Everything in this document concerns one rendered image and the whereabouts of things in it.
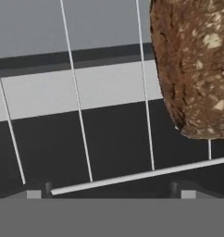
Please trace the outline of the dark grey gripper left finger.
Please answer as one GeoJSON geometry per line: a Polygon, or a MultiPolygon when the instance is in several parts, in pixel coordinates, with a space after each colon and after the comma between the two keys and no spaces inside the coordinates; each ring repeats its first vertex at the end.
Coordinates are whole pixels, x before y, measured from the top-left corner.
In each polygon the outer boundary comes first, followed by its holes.
{"type": "Polygon", "coordinates": [[[50,181],[28,182],[5,195],[5,198],[11,199],[46,199],[52,197],[52,182],[50,181]]]}

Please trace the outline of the brown bread loaf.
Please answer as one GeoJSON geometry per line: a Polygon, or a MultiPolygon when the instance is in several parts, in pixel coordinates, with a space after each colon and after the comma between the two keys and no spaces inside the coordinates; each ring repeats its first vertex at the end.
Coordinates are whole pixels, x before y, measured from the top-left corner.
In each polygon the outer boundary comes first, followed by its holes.
{"type": "Polygon", "coordinates": [[[149,13],[175,128],[192,139],[224,139],[224,0],[151,0],[149,13]]]}

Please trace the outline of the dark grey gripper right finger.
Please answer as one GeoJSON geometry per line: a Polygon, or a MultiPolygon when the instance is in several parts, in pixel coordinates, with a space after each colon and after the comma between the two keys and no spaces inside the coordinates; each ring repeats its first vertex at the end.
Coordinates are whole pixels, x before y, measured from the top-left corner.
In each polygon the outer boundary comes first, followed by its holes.
{"type": "Polygon", "coordinates": [[[176,199],[214,199],[224,198],[224,195],[204,189],[193,181],[172,181],[170,183],[170,197],[176,199]]]}

